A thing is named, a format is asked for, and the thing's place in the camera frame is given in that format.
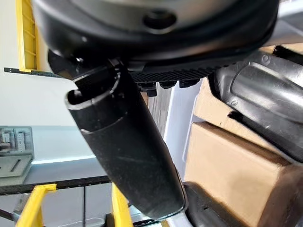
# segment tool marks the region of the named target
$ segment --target ridged black strip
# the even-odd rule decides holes
[[[160,222],[153,220],[153,219],[148,219],[148,220],[134,222],[133,225],[134,225],[134,227],[144,227],[144,226],[154,225],[157,223],[160,223]]]
[[[5,219],[10,220],[10,221],[14,221],[13,214],[9,213],[5,210],[0,210],[0,217],[5,218]]]
[[[18,73],[18,74],[27,74],[27,75],[32,75],[32,76],[42,76],[42,77],[53,77],[53,78],[62,78],[66,79],[62,76],[59,76],[57,74],[54,74],[52,72],[43,72],[43,71],[36,71],[32,70],[31,72],[22,72],[19,69],[15,68],[4,68],[5,72],[10,72],[10,73]]]
[[[54,182],[42,182],[42,183],[34,183],[34,184],[20,184],[20,185],[12,185],[12,186],[3,186],[0,187],[0,195],[12,195],[12,194],[22,194],[22,193],[30,193],[33,191],[34,187],[37,185],[43,184],[57,184],[57,189],[66,189],[66,188],[76,188],[76,187],[84,187],[96,184],[110,183],[111,180],[108,176],[96,176],[96,177],[88,177],[81,179],[73,179],[66,181],[54,181]]]

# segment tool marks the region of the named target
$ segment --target yellow metal frame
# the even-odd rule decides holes
[[[39,69],[38,31],[30,0],[16,0],[19,70]]]
[[[114,184],[112,186],[112,209],[115,227],[134,227],[127,200]]]
[[[31,193],[16,227],[43,227],[41,204],[45,195],[56,191],[56,184],[36,186]],[[125,196],[113,184],[112,186],[112,214],[115,227],[134,227]]]
[[[48,192],[55,192],[56,184],[36,186],[31,193],[16,227],[43,227],[41,203]]]

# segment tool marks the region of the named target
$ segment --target black plastic cover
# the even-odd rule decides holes
[[[89,100],[71,91],[66,104],[109,178],[137,209],[162,219],[186,207],[168,148],[129,74]]]
[[[303,163],[303,66],[255,52],[209,77],[212,93],[239,113],[230,117]]]
[[[193,227],[246,227],[197,183],[185,182],[188,199],[186,216]]]
[[[239,0],[208,21],[163,35],[107,26],[69,0],[32,3],[36,24],[56,54],[67,58],[123,56],[126,60],[148,62],[192,55],[205,57],[209,53],[227,57],[250,52],[271,36],[279,0]]]

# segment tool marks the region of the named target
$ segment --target vacuum hose attachment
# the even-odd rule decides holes
[[[152,219],[179,213],[186,208],[185,191],[137,86],[127,72],[107,81],[94,98],[69,92],[71,115],[109,178],[137,209]]]

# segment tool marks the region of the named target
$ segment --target cardboard box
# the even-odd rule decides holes
[[[197,97],[194,115],[246,140],[256,143],[261,147],[279,153],[277,148],[262,137],[236,120],[229,118],[228,115],[231,111],[233,110],[228,105],[213,96],[208,79],[204,78]]]
[[[282,46],[291,50],[291,51],[295,51],[297,53],[303,53],[303,43],[284,44]],[[265,46],[265,47],[261,47],[260,50],[264,51],[264,52],[267,52],[267,53],[272,53],[275,47],[276,46]]]
[[[294,227],[303,215],[303,167],[207,122],[192,126],[185,181],[249,227]]]
[[[141,95],[142,95],[142,97],[143,97],[143,99],[144,99],[145,104],[147,105],[147,104],[148,104],[148,96],[147,96],[147,93],[146,93],[146,92],[141,92]]]

